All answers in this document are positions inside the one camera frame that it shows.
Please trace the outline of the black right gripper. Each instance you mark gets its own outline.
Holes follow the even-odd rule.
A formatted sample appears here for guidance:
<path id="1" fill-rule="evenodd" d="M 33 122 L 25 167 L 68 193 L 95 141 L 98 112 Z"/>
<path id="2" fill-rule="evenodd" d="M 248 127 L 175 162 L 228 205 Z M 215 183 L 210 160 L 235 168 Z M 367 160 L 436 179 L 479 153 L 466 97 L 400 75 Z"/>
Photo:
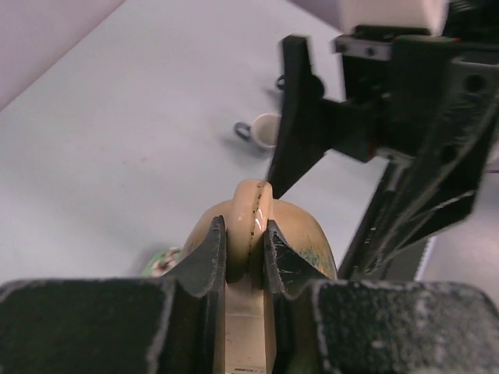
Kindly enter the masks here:
<path id="1" fill-rule="evenodd" d="M 307 39 L 281 41 L 285 89 L 267 181 L 283 196 L 329 150 L 387 165 L 339 268 L 372 273 L 414 242 L 465 219 L 497 138 L 497 101 L 443 101 L 453 58 L 497 58 L 498 31 L 431 37 L 428 30 L 358 26 L 334 39 L 346 100 L 323 97 Z"/>

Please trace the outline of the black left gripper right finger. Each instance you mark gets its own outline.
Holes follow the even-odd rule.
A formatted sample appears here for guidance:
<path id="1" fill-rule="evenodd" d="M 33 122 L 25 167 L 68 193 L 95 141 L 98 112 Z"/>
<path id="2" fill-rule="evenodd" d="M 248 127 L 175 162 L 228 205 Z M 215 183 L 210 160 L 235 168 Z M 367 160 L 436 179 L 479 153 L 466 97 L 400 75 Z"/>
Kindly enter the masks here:
<path id="1" fill-rule="evenodd" d="M 330 280 L 264 234 L 265 336 L 272 373 L 495 373 L 498 311 L 446 282 Z"/>

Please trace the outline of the dark blue mug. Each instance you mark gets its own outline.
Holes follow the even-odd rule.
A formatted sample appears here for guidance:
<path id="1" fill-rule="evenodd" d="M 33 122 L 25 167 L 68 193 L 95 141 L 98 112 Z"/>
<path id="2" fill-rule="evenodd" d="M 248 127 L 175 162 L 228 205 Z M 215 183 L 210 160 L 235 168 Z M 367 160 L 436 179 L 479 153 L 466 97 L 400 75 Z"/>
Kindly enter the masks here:
<path id="1" fill-rule="evenodd" d="M 280 91 L 284 91 L 285 90 L 285 77 L 283 75 L 279 76 L 278 79 L 276 80 L 275 85 Z"/>

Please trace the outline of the light blue coffee mug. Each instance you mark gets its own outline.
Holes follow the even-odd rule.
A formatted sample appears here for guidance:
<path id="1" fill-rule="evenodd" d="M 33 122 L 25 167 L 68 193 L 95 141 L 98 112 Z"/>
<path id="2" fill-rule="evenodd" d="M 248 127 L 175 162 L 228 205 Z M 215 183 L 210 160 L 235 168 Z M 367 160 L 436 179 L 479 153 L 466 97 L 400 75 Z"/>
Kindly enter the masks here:
<path id="1" fill-rule="evenodd" d="M 271 152 L 277 146 L 281 116 L 273 113 L 259 115 L 252 123 L 237 122 L 233 129 L 242 140 L 262 152 Z"/>

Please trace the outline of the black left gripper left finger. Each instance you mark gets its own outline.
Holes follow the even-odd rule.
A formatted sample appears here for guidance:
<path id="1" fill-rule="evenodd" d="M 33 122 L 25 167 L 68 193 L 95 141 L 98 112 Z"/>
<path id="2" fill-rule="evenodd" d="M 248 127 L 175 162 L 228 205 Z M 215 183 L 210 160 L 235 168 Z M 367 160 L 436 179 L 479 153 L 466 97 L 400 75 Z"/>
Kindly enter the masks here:
<path id="1" fill-rule="evenodd" d="M 4 373 L 222 373 L 225 222 L 162 277 L 1 287 Z"/>

